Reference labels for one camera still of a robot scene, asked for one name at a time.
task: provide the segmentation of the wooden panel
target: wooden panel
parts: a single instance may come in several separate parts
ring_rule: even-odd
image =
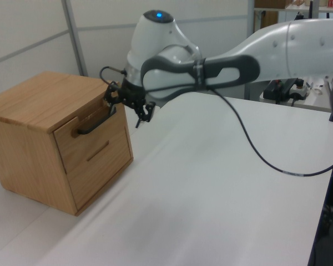
[[[254,7],[256,8],[286,8],[293,0],[255,0]]]
[[[100,109],[106,113],[108,112],[104,107]],[[66,173],[71,172],[74,168],[92,158],[99,150],[107,146],[111,137],[124,131],[126,127],[124,106],[119,104],[116,113],[107,121],[103,122],[87,135],[78,135],[76,133],[77,128],[87,122],[87,120],[93,119],[94,115],[95,113],[82,121],[79,121],[79,118],[75,117],[54,132]]]
[[[0,182],[7,190],[77,212],[53,134],[0,122]]]
[[[131,159],[125,129],[90,160],[67,174],[77,208],[82,208]]]
[[[278,23],[279,13],[276,11],[265,11],[261,15],[261,26],[260,28],[263,29],[267,26],[275,25]]]
[[[106,90],[100,79],[83,76],[49,72],[34,79],[0,94],[0,121],[49,133]]]

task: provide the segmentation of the drawer handle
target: drawer handle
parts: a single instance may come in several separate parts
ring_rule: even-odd
[[[77,133],[80,135],[86,135],[92,132],[94,129],[96,129],[99,125],[101,125],[103,122],[108,120],[111,116],[113,116],[116,113],[116,107],[113,105],[110,108],[110,112],[107,115],[97,115],[96,117],[92,118],[89,122],[87,122],[84,126],[77,129]]]

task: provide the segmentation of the drawer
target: drawer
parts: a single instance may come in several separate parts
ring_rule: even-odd
[[[127,132],[119,131],[90,160],[67,174],[77,209],[81,209],[131,159]]]
[[[66,173],[70,173],[81,164],[90,161],[102,149],[111,145],[110,138],[125,130],[125,111],[123,105],[119,104],[116,113],[92,132],[86,135],[77,133],[79,128],[84,127],[101,113],[107,114],[108,107],[99,106],[85,118],[75,117],[54,132]]]

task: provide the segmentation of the white wall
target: white wall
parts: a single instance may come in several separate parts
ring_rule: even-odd
[[[85,73],[98,77],[106,65],[123,69],[139,17],[151,9],[170,13],[203,56],[225,53],[247,37],[249,0],[68,0]],[[106,70],[106,77],[122,76]],[[223,90],[244,97],[244,86]]]
[[[61,0],[0,0],[0,92],[45,70],[79,74]]]

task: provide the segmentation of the box lid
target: box lid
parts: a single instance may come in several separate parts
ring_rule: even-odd
[[[100,79],[43,72],[0,93],[0,121],[50,133],[106,88]]]

